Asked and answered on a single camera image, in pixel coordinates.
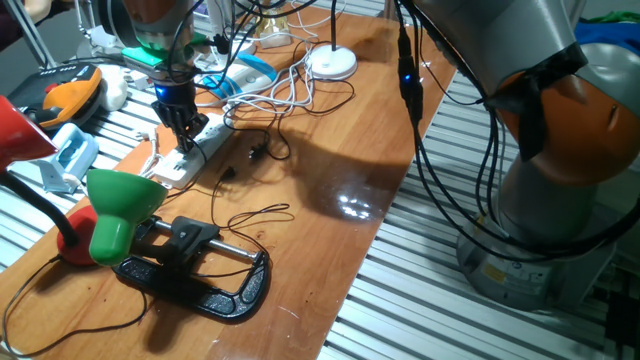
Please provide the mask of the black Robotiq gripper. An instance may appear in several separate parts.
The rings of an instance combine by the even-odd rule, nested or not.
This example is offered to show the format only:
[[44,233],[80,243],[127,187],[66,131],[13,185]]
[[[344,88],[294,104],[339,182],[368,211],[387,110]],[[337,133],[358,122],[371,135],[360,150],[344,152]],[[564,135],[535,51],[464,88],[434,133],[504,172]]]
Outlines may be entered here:
[[195,137],[209,121],[206,115],[196,113],[194,82],[155,83],[154,91],[156,100],[151,107],[162,124],[172,130],[178,150],[190,151],[194,147]]

